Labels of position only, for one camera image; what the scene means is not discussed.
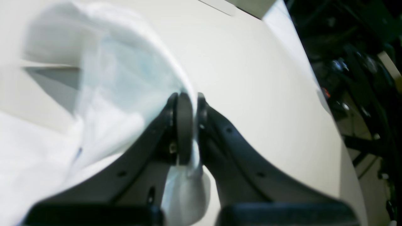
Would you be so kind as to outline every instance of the black plastic part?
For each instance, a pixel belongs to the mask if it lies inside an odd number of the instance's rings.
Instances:
[[[361,139],[357,137],[342,135],[346,147],[359,150],[364,153],[383,157],[385,153],[380,152],[379,144],[376,141]]]
[[[178,163],[184,165],[190,161],[193,140],[193,107],[186,93],[177,99],[176,122]]]
[[[216,226],[358,226],[342,203],[242,203],[223,208]]]
[[[162,226],[163,213],[153,205],[40,205],[32,209],[24,225],[32,226]]]
[[[130,223],[142,224],[159,219],[157,207],[149,206],[160,206],[168,171],[175,164],[169,145],[177,139],[173,123],[177,98],[175,93],[168,99],[159,116],[120,158],[90,179],[37,203],[25,224],[49,225],[53,222],[49,215],[62,223],[70,213],[77,214],[78,210],[85,209],[93,214],[79,214],[76,223],[80,220],[85,225],[93,225],[99,222],[98,218],[116,215],[116,210],[123,207],[121,210],[131,208],[144,213],[123,211],[129,214],[123,218],[130,219]]]
[[[215,178],[222,207],[241,202],[337,202],[266,161],[202,95],[198,116],[201,159]]]

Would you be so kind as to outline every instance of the white fabric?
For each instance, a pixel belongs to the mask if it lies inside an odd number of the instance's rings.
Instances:
[[[80,94],[70,140],[0,114],[1,225],[17,224],[36,201],[112,163],[173,92],[188,93],[196,111],[197,94],[185,72],[130,10],[101,2],[56,4],[32,22],[24,57],[80,67]],[[169,225],[194,223],[208,204],[209,180],[202,176],[196,141],[193,146],[190,165],[172,167],[168,175],[162,208]]]

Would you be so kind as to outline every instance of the black cable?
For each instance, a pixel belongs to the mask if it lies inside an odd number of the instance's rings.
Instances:
[[[358,179],[359,179],[359,180],[360,180],[360,179],[364,176],[364,174],[366,174],[367,171],[369,171],[369,169],[374,165],[374,163],[375,163],[375,161],[377,160],[377,158],[378,158],[378,156],[376,156],[376,157],[374,158],[374,160],[371,161],[371,163],[366,167],[366,169],[364,169],[364,171],[358,176]]]

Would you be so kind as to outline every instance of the screw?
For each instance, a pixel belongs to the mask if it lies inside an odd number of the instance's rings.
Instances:
[[[169,153],[173,154],[177,152],[177,145],[175,142],[170,143],[169,145]]]
[[[375,140],[379,140],[381,137],[379,136],[379,134],[374,134],[373,135],[373,139],[375,139]]]

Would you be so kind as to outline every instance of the white table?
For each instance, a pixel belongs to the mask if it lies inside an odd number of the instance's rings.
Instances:
[[[24,28],[50,2],[0,1],[0,66],[19,62]],[[261,155],[293,178],[345,200],[367,225],[351,160],[282,0],[264,21],[239,9],[229,16],[197,0],[113,2],[150,21],[197,90]],[[18,88],[21,82],[12,84]],[[39,86],[29,90],[41,92]],[[25,109],[22,99],[0,106],[59,133],[68,130],[71,117],[57,102],[44,103],[60,117],[48,121],[18,110]],[[213,225],[218,211],[212,178],[209,209],[195,225]]]

